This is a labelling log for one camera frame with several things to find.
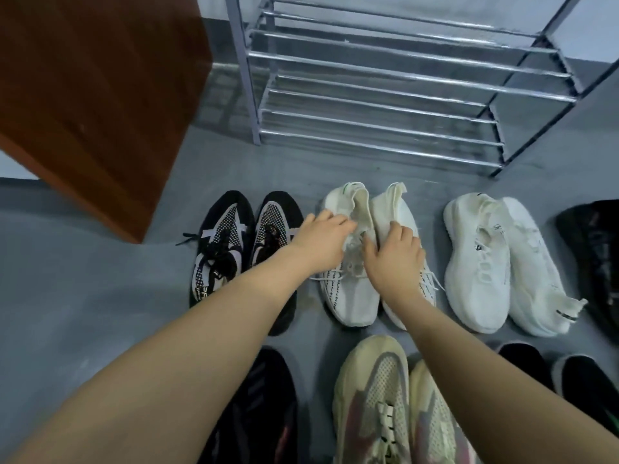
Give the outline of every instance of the metal shoe rack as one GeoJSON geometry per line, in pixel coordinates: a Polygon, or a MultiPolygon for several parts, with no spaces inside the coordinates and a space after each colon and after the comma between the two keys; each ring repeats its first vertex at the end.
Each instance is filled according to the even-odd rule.
{"type": "Polygon", "coordinates": [[[388,151],[483,166],[496,176],[592,89],[583,90],[551,35],[578,1],[566,0],[542,32],[523,33],[303,0],[261,0],[244,23],[238,0],[226,0],[253,140],[260,145],[266,137],[288,137],[388,151]],[[298,14],[303,9],[309,14],[298,14]],[[414,28],[446,26],[457,34],[353,24],[341,20],[344,13],[414,28]],[[321,28],[291,29],[286,22],[321,28]],[[342,29],[364,35],[342,35],[342,29]],[[525,42],[514,46],[481,39],[479,33],[525,42]],[[492,55],[511,63],[486,60],[492,55]],[[533,57],[535,66],[525,66],[533,57]],[[266,86],[256,86],[256,70],[268,75],[266,86]],[[494,81],[479,80],[485,72],[494,81]],[[514,75],[541,78],[545,87],[510,86],[514,75]],[[495,109],[502,94],[555,101],[561,108],[519,149],[507,153],[495,109]],[[468,147],[484,152],[471,154],[468,147]]]}

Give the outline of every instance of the person's right hand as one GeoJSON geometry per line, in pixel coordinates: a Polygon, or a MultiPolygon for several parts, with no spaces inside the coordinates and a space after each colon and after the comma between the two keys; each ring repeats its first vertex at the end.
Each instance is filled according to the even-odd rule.
{"type": "Polygon", "coordinates": [[[419,280],[425,251],[413,230],[395,221],[381,250],[366,235],[363,237],[363,264],[369,280],[381,297],[407,299],[420,293],[419,280]]]}

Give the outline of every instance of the gray floor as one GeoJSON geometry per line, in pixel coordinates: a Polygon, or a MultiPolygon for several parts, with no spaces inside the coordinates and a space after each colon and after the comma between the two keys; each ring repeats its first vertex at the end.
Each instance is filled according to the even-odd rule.
{"type": "MultiPolygon", "coordinates": [[[[128,347],[186,311],[195,247],[174,244],[196,231],[226,190],[257,208],[270,190],[286,190],[304,212],[334,187],[360,180],[372,194],[403,181],[428,252],[442,281],[451,252],[441,212],[460,194],[487,192],[520,199],[537,219],[569,294],[575,263],[552,218],[578,203],[619,198],[619,75],[583,101],[498,180],[467,168],[359,150],[323,150],[302,143],[250,143],[244,101],[233,73],[216,70],[187,132],[146,241],[119,241],[43,184],[0,183],[0,460],[82,382],[128,347]]],[[[327,316],[316,282],[300,288],[297,316],[269,338],[284,355],[301,403],[301,462],[330,462],[330,418],[339,367],[360,339],[394,335],[412,358],[417,349],[384,317],[343,330],[327,316]]],[[[451,312],[445,296],[438,305],[451,312]]],[[[552,359],[565,352],[597,358],[619,381],[619,350],[587,314],[568,335],[531,338],[508,322],[484,342],[523,339],[552,359]]]]}

